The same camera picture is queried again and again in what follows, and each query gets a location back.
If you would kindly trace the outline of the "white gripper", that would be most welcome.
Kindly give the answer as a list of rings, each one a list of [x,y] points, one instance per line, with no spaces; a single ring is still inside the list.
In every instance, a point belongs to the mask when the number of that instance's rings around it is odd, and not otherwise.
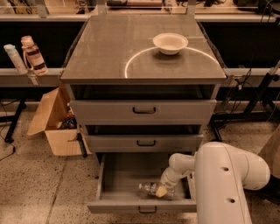
[[[159,186],[156,190],[156,196],[159,198],[164,197],[167,194],[167,189],[171,189],[177,185],[181,180],[179,172],[174,171],[172,168],[166,168],[161,176],[160,183],[163,186]]]

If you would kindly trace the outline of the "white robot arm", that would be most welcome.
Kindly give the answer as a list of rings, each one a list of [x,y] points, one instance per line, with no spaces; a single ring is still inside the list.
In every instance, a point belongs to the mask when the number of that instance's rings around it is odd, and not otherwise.
[[[205,143],[193,156],[175,153],[156,195],[165,196],[191,172],[198,224],[252,224],[244,191],[268,184],[270,168],[261,157],[222,142]]]

